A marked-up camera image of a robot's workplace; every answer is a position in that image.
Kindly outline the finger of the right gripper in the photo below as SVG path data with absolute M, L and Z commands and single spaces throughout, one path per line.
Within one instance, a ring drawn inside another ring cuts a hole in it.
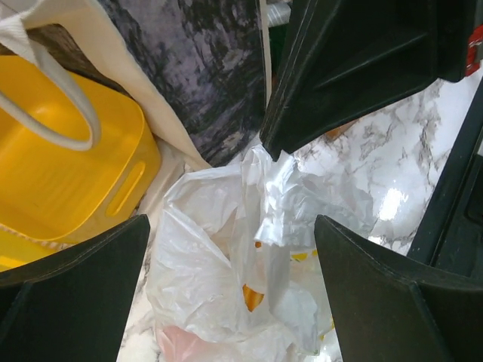
M 260 140 L 278 158 L 466 73 L 473 1 L 296 1 Z

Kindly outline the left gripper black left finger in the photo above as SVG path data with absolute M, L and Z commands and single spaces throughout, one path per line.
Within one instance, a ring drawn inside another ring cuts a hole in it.
M 1 273 L 3 361 L 114 361 L 150 225 L 138 215 Z

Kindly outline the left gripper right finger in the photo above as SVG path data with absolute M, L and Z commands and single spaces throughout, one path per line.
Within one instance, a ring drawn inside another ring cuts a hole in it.
M 344 361 L 480 361 L 482 282 L 319 215 L 315 242 Z

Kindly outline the orange croissant bread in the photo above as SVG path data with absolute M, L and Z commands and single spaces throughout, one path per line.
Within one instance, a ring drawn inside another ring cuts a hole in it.
M 264 293 L 252 290 L 247 284 L 243 285 L 242 292 L 249 312 L 253 312 L 261 304 L 265 296 Z

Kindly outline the white plastic grocery bag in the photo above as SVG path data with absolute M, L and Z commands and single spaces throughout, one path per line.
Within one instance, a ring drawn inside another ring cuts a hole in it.
M 262 146 L 184 174 L 165 194 L 147 296 L 166 361 L 338 361 L 315 244 L 325 215 L 368 235 L 373 200 Z M 242 287 L 264 293 L 249 312 Z

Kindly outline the beige canvas tote bag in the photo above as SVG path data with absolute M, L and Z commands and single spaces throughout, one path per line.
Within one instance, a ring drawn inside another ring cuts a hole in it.
M 271 91 L 264 1 L 3 1 L 1 52 L 66 96 L 85 140 L 1 105 L 38 135 L 87 151 L 102 136 L 82 75 L 131 97 L 151 131 L 196 169 L 228 164 L 259 132 Z

